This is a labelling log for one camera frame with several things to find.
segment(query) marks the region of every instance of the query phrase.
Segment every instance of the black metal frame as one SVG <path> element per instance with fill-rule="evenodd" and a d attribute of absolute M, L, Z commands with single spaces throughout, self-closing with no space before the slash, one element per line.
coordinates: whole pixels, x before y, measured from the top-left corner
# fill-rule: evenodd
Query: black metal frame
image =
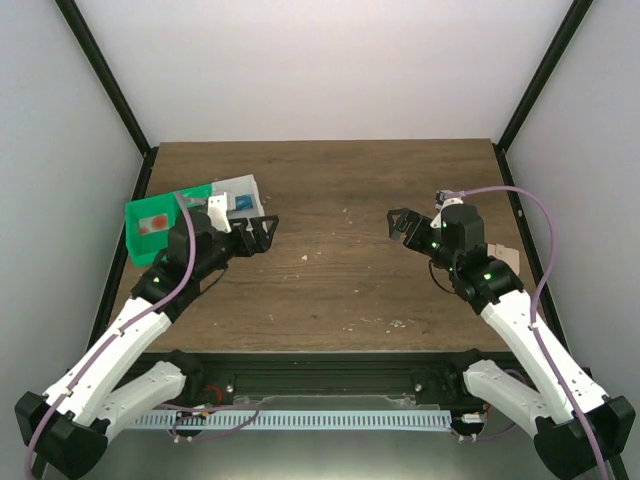
<path fill-rule="evenodd" d="M 143 157 L 142 167 L 136 182 L 132 199 L 143 198 L 146 192 L 158 148 L 151 148 L 142 132 L 128 102 L 126 101 L 113 73 L 93 38 L 74 0 L 55 0 L 69 27 L 76 36 L 87 59 L 104 86 L 118 114 L 131 134 Z M 554 71 L 557 63 L 577 31 L 593 0 L 574 0 L 562 24 L 536 70 L 528 88 L 511 117 L 498 144 L 494 144 L 496 161 L 506 185 L 513 185 L 506 153 L 513 143 L 538 96 Z M 542 265 L 535 248 L 522 204 L 516 193 L 509 193 L 509 201 L 523 240 L 525 253 L 534 279 L 542 276 Z M 89 345 L 106 330 L 114 306 L 116 292 L 127 258 L 124 230 L 120 235 L 116 254 L 109 272 L 104 293 L 91 333 Z M 566 346 L 566 338 L 548 288 L 542 293 L 542 307 L 549 327 Z M 406 395 L 420 383 L 423 389 L 415 392 L 418 403 L 431 403 L 447 409 L 466 409 L 477 403 L 456 393 L 447 383 L 452 371 L 468 355 L 478 352 L 441 353 L 203 353 L 196 357 L 211 375 L 223 373 L 233 379 L 234 394 L 237 395 Z M 483 353 L 494 359 L 503 368 L 514 368 L 518 362 L 510 352 Z M 129 378 L 146 371 L 159 358 L 158 354 L 146 353 L 134 364 Z M 616 479 L 628 480 L 620 457 L 610 462 Z"/>

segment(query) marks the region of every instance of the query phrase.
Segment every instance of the white cable tray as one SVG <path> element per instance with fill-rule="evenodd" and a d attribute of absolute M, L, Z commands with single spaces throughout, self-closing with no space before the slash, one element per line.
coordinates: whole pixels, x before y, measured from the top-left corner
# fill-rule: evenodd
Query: white cable tray
<path fill-rule="evenodd" d="M 248 420 L 253 411 L 222 411 L 205 419 L 188 418 L 180 430 L 227 430 Z M 127 427 L 133 430 L 168 430 L 177 412 L 152 410 Z M 244 430 L 401 430 L 449 432 L 451 412 L 446 410 L 411 411 L 300 411 L 261 410 Z"/>

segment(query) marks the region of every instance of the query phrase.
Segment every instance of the white enclosure wall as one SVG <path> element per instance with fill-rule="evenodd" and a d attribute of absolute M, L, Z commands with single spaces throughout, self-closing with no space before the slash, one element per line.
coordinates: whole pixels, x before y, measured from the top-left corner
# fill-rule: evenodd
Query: white enclosure wall
<path fill-rule="evenodd" d="M 152 145 L 498 139 L 570 0 L 78 0 Z"/>
<path fill-rule="evenodd" d="M 594 2 L 509 151 L 555 214 L 551 290 L 572 352 L 640 408 L 640 4 Z M 549 233 L 527 209 L 546 255 Z M 623 458 L 640 475 L 640 428 Z"/>
<path fill-rule="evenodd" d="M 0 465 L 21 478 L 13 406 L 87 346 L 141 164 L 53 1 L 0 3 Z"/>

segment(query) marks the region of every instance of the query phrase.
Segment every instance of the green plastic tray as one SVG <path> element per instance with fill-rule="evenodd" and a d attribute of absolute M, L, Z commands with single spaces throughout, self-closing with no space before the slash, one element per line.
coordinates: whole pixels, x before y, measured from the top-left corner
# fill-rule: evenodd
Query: green plastic tray
<path fill-rule="evenodd" d="M 214 187 L 211 184 L 181 190 L 180 193 L 187 198 L 206 199 L 211 196 Z M 192 208 L 196 204 L 187 204 Z M 128 202 L 125 205 L 125 232 L 129 255 L 136 267 L 144 267 L 153 263 L 156 254 L 165 248 L 168 243 L 169 228 L 171 228 L 180 213 L 180 206 L 175 195 L 166 193 L 155 197 L 143 198 Z M 167 228 L 153 233 L 142 234 L 140 221 L 158 215 L 166 214 Z"/>

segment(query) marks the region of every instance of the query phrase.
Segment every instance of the red object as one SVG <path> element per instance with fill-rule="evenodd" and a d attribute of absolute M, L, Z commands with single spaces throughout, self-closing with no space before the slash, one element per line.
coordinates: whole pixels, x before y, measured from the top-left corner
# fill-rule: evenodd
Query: red object
<path fill-rule="evenodd" d="M 151 226 L 156 230 L 164 230 L 169 226 L 169 219 L 166 214 L 157 215 L 151 220 Z"/>
<path fill-rule="evenodd" d="M 202 389 L 202 391 L 203 392 L 216 392 L 216 395 L 218 397 L 218 405 L 220 405 L 222 403 L 222 399 L 224 398 L 224 395 L 222 395 L 222 390 L 220 390 L 215 385 L 207 385 L 206 387 L 204 387 Z"/>

